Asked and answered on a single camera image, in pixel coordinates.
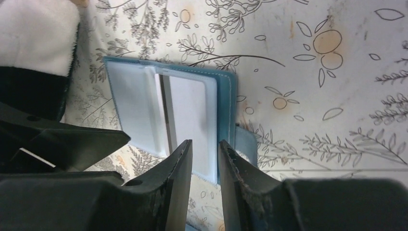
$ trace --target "black and white plush item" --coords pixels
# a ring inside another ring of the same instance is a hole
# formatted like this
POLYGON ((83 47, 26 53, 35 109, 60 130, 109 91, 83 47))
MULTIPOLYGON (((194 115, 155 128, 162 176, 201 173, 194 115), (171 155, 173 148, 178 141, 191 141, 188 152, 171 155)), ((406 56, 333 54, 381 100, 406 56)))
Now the black and white plush item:
POLYGON ((0 0, 0 101, 60 120, 78 24, 70 0, 0 0))

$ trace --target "white fleece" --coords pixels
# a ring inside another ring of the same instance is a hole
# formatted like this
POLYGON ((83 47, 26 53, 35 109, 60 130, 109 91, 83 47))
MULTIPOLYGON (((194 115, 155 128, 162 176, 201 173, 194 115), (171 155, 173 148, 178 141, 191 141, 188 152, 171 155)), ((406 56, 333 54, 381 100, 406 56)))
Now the white fleece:
POLYGON ((0 0, 0 66, 68 76, 78 23, 70 0, 0 0))

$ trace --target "floral tablecloth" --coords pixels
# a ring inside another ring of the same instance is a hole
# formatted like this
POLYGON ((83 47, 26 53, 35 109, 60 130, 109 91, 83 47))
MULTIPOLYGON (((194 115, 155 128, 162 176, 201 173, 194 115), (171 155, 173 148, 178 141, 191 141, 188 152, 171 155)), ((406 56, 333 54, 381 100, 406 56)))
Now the floral tablecloth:
MULTIPOLYGON (((235 72, 237 122, 271 177, 408 184, 408 3, 91 0, 81 8, 66 122, 120 129, 102 58, 235 72)), ((91 170, 129 180, 161 161, 125 146, 91 170)), ((224 230, 219 185, 192 176, 188 223, 224 230)))

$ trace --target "black fabric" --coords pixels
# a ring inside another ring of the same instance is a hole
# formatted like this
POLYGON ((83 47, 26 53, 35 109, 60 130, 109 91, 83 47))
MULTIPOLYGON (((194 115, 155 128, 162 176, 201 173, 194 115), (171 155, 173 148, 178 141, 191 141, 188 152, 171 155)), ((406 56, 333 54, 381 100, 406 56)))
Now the black fabric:
POLYGON ((69 77, 16 67, 0 67, 0 102, 45 119, 60 121, 69 77))

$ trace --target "open wallet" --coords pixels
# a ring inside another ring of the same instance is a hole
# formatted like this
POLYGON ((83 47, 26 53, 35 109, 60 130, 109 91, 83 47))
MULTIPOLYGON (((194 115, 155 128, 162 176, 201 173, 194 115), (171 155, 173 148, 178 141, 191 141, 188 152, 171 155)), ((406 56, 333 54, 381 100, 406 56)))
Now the open wallet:
POLYGON ((104 57, 112 97, 130 144, 167 157, 192 140, 192 171, 219 182, 217 145, 226 140, 257 164, 253 133, 235 124, 237 79, 233 73, 154 61, 104 57))

